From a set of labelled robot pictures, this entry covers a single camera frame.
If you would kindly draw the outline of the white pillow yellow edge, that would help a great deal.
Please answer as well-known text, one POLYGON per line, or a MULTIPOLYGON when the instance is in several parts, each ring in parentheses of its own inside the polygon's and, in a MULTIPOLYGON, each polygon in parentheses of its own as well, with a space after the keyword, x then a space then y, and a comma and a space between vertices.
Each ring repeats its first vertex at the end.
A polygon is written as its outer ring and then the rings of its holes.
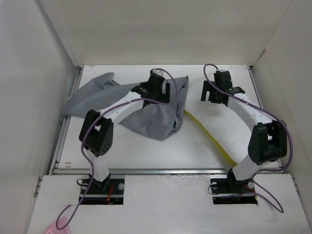
POLYGON ((231 165, 240 163, 248 154, 251 131, 234 111, 223 104, 203 102, 191 96, 186 99, 185 111, 209 133, 231 165))

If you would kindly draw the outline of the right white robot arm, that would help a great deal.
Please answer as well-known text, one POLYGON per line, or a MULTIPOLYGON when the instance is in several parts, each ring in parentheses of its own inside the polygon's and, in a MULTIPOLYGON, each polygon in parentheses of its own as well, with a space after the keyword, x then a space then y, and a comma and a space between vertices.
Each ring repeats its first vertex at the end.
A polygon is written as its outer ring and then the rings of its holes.
POLYGON ((217 70, 213 81, 204 81, 201 101, 206 100, 234 111, 251 131, 247 155, 228 171, 229 191, 239 191, 264 165, 286 156, 287 132, 282 122, 252 104, 241 87, 234 87, 229 71, 217 70))

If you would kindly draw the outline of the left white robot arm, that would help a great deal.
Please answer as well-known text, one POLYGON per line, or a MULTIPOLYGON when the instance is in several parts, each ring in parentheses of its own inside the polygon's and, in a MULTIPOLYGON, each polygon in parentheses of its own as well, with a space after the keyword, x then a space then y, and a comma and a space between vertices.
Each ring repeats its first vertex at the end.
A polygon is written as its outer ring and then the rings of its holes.
POLYGON ((91 165, 89 184, 98 193, 109 189, 106 160, 98 160, 113 144, 114 126, 149 104, 169 104, 171 84, 155 72, 146 82, 133 87, 125 97, 100 111, 87 112, 80 134, 81 152, 91 165))

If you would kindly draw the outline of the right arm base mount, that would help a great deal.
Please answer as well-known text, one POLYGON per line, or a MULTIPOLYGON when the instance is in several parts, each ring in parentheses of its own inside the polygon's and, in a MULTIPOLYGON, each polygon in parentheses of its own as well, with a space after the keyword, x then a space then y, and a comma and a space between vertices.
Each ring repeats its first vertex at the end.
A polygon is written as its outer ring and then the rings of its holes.
POLYGON ((257 205, 254 183, 249 178, 237 181, 230 170, 226 177, 211 177, 209 193, 214 205, 257 205))

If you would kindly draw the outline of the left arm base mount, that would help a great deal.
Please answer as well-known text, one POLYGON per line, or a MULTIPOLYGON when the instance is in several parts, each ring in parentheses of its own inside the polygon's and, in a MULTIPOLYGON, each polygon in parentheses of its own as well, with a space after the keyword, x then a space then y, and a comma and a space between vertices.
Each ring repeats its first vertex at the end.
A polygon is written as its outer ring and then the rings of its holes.
POLYGON ((125 178, 111 178, 109 175, 103 183, 94 179, 86 196, 83 197, 90 179, 91 175, 77 180, 77 185, 80 186, 78 200, 82 198, 81 205, 123 205, 125 178))

